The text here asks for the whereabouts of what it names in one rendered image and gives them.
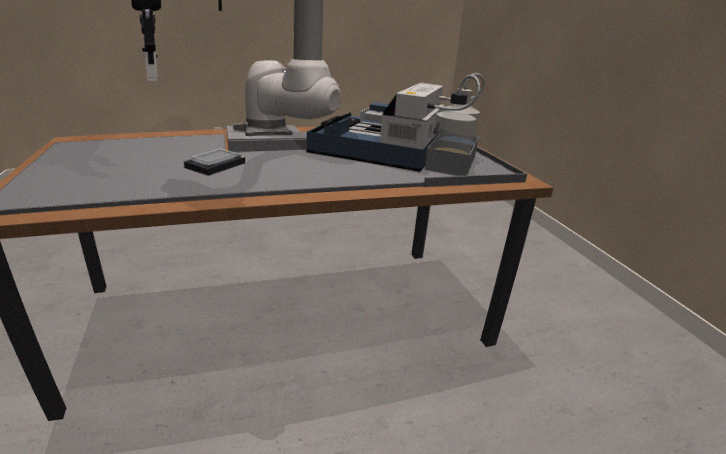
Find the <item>dark grey raised edge strip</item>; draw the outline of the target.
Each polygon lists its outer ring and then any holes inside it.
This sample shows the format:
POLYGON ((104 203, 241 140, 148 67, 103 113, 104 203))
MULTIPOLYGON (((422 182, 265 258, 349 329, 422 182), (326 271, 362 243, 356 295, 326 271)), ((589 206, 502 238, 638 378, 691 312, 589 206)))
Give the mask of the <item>dark grey raised edge strip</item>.
POLYGON ((424 187, 526 182, 527 173, 479 147, 477 147, 476 151, 486 156, 487 158, 495 161, 496 163, 502 165, 503 167, 509 169, 510 171, 518 174, 425 177, 424 187))

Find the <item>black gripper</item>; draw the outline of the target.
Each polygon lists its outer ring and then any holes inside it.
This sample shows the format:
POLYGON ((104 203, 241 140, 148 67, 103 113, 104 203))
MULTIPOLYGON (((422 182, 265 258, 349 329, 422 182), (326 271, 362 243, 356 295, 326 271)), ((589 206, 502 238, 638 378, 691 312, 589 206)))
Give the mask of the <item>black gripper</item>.
POLYGON ((156 52, 153 52, 156 50, 154 39, 155 15, 153 15, 153 11, 161 9, 161 0, 131 0, 131 2, 133 9, 143 13, 143 15, 140 15, 140 23, 145 39, 145 48, 142 48, 142 52, 145 52, 147 82, 155 82, 158 78, 158 72, 157 55, 156 52))

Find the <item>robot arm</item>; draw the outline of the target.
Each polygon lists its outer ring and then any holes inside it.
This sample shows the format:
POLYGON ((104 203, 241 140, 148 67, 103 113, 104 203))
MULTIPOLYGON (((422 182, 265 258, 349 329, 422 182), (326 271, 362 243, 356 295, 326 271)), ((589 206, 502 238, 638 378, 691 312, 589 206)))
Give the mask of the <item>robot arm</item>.
POLYGON ((285 115, 315 119, 337 110, 341 93, 322 60, 322 26, 323 0, 294 0, 294 59, 286 69, 278 61, 251 66, 246 121, 233 124, 235 131, 245 136, 292 135, 285 115))

